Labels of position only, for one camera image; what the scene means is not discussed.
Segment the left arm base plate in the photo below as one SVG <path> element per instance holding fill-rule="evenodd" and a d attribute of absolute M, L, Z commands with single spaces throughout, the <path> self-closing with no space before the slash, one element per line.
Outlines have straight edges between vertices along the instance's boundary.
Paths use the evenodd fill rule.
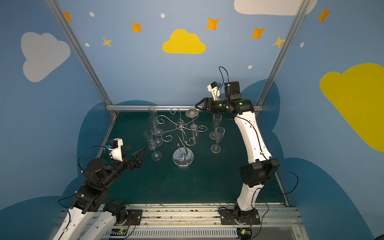
<path fill-rule="evenodd" d="M 117 226 L 139 226 L 141 224 L 143 210 L 122 210 L 117 215 Z"/>

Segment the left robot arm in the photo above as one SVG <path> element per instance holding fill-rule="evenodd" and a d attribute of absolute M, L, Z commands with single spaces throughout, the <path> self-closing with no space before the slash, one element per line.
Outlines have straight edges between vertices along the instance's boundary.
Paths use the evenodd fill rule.
<path fill-rule="evenodd" d="M 67 215 L 53 237 L 55 240 L 100 240 L 114 225 L 127 225 L 127 236 L 130 237 L 140 225 L 142 211 L 128 211 L 126 204 L 110 201 L 104 204 L 108 189 L 125 170 L 140 168 L 146 150 L 140 149 L 130 159 L 121 158 L 113 164 L 107 164 L 103 158 L 90 161 L 82 171 L 85 177 Z"/>

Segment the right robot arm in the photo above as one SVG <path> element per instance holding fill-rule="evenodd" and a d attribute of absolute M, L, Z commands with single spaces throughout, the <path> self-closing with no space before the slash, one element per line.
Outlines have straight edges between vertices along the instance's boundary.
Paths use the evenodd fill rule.
<path fill-rule="evenodd" d="M 207 89 L 212 97 L 204 98 L 195 107 L 206 113 L 232 114 L 247 150 L 248 164 L 240 168 L 243 186 L 234 207 L 235 221 L 243 225 L 257 215 L 254 202 L 280 162 L 268 151 L 256 121 L 255 108 L 251 100 L 242 98 L 239 82 L 213 82 Z"/>

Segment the clear wine glass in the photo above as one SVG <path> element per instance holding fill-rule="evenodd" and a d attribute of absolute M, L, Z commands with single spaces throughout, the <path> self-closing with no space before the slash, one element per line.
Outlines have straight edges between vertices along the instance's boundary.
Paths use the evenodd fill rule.
<path fill-rule="evenodd" d="M 199 116 L 199 111 L 197 109 L 189 109 L 186 111 L 186 116 L 191 120 L 191 130 L 196 131 L 198 126 L 195 124 L 195 119 Z"/>
<path fill-rule="evenodd" d="M 155 106 L 150 106 L 148 108 L 148 111 L 150 113 L 149 121 L 151 123 L 151 128 L 152 128 L 152 134 L 154 136 L 160 136 L 164 131 L 163 129 L 159 129 L 159 124 L 157 121 L 157 110 Z"/>
<path fill-rule="evenodd" d="M 162 158 L 162 153 L 157 151 L 157 145 L 152 135 L 152 132 L 150 130 L 147 130 L 144 132 L 144 136 L 147 140 L 149 149 L 153 151 L 151 154 L 151 159 L 153 161 L 159 161 Z"/>
<path fill-rule="evenodd" d="M 215 144 L 211 146 L 211 151 L 215 154 L 218 154 L 221 151 L 219 142 L 224 138 L 226 130 L 223 127 L 217 127 L 214 132 Z"/>
<path fill-rule="evenodd" d="M 212 139 L 212 140 L 216 139 L 216 128 L 220 126 L 221 121 L 222 121 L 222 115 L 221 114 L 214 114 L 213 115 L 214 130 L 209 135 L 210 139 Z"/>
<path fill-rule="evenodd" d="M 154 116 L 149 116 L 148 120 L 151 124 L 151 132 L 152 132 L 152 135 L 154 136 L 154 142 L 157 147 L 160 147 L 163 145 L 164 141 L 161 138 L 159 138 L 159 135 L 161 135 L 161 131 L 158 128 L 157 120 Z"/>

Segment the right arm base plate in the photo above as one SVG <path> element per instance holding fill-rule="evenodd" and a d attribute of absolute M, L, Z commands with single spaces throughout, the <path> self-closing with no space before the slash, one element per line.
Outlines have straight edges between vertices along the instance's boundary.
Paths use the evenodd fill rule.
<path fill-rule="evenodd" d="M 238 206 L 233 209 L 218 208 L 222 225 L 260 225 L 261 218 L 256 209 L 241 211 Z"/>

